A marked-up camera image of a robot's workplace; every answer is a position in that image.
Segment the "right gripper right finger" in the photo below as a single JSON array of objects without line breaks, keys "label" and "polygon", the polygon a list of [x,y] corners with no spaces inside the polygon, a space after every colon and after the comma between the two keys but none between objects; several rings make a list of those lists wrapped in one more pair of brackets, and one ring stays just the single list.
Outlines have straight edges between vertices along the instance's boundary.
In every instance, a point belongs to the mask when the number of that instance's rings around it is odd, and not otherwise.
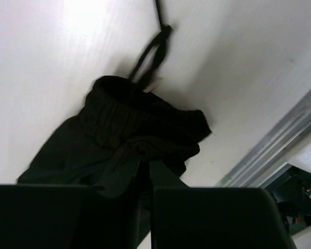
[{"label": "right gripper right finger", "polygon": [[150,164],[152,248],[295,248],[271,195],[260,188],[194,188]]}]

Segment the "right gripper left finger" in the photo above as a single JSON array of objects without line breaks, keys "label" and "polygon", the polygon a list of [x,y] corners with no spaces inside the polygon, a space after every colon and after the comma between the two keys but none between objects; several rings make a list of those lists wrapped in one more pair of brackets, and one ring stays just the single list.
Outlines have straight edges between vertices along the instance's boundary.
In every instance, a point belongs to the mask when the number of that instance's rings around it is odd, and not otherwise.
[{"label": "right gripper left finger", "polygon": [[139,166],[94,186],[0,185],[0,248],[137,248]]}]

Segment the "black trousers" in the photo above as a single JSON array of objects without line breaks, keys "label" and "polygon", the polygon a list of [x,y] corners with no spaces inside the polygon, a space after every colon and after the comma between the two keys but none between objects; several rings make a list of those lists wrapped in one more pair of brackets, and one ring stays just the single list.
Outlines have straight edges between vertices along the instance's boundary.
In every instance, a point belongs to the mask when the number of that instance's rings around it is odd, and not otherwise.
[{"label": "black trousers", "polygon": [[150,209],[148,163],[161,160],[176,175],[200,152],[211,134],[201,110],[180,110],[147,91],[163,63],[172,27],[155,2],[159,33],[145,48],[129,77],[102,76],[87,94],[84,107],[64,121],[44,143],[19,184],[101,186],[115,196],[125,190],[127,168],[142,166],[137,193]]}]

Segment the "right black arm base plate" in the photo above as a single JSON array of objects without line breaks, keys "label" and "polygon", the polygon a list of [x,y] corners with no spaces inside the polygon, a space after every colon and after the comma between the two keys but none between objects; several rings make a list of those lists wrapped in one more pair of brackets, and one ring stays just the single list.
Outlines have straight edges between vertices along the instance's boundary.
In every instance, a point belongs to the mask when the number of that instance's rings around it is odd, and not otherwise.
[{"label": "right black arm base plate", "polygon": [[277,203],[292,236],[311,226],[311,173],[291,166],[265,189]]}]

